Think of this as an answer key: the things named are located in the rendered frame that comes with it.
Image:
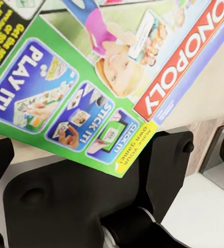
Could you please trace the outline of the board game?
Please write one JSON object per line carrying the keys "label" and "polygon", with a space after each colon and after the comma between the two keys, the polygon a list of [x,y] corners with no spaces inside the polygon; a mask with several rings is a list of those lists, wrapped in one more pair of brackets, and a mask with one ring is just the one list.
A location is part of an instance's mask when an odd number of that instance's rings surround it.
{"label": "board game", "polygon": [[122,178],[224,42],[224,0],[0,0],[0,135]]}

